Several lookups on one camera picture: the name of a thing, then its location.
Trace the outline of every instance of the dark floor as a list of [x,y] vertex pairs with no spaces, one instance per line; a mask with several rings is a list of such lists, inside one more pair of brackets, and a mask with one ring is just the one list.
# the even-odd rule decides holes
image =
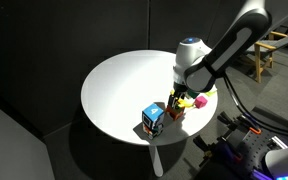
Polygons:
[[[251,68],[235,62],[227,70],[245,106],[251,110],[263,105],[288,119],[288,54],[275,53],[273,69],[263,72],[261,84],[246,75]],[[218,107],[212,120],[199,133],[207,143],[216,141],[227,129],[217,120],[225,111],[230,117],[239,115],[224,81],[216,82]],[[159,147],[164,175],[157,178],[151,165],[148,148],[125,144],[106,136],[89,123],[82,108],[76,121],[45,137],[53,171],[58,180],[90,179],[195,179],[203,153],[192,139]]]

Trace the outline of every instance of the pink toy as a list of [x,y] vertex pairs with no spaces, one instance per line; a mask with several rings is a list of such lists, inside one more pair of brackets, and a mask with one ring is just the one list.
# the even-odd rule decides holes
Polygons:
[[204,107],[206,105],[206,103],[207,103],[207,99],[205,99],[205,97],[203,97],[203,96],[197,97],[195,99],[195,102],[194,102],[195,107],[197,107],[197,108]]

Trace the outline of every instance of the chair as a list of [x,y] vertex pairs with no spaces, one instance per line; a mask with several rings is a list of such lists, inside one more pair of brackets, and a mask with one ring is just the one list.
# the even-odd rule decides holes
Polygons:
[[[279,40],[274,40],[276,36],[282,37]],[[278,32],[271,32],[268,35],[269,40],[260,40],[253,46],[249,47],[242,59],[250,60],[247,54],[252,54],[255,57],[256,81],[261,83],[261,73],[266,67],[273,67],[273,52],[288,45],[288,35]]]

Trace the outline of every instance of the white tabletop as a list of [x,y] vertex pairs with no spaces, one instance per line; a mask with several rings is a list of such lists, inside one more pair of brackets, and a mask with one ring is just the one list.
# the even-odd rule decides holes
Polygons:
[[153,102],[168,102],[173,88],[175,54],[141,50],[119,54],[95,67],[84,81],[82,106],[91,122],[106,134],[137,145],[167,145],[201,130],[212,118],[217,94],[201,109],[186,109],[173,121],[164,118],[164,131],[150,140],[142,130],[142,110]]

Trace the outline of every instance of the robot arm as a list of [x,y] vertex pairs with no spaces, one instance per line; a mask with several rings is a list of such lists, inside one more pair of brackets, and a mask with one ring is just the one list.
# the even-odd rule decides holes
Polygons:
[[203,47],[200,39],[182,41],[174,66],[175,92],[185,92],[187,88],[193,92],[211,90],[216,78],[228,65],[270,28],[271,16],[264,5],[265,0],[247,1],[229,30],[210,52]]

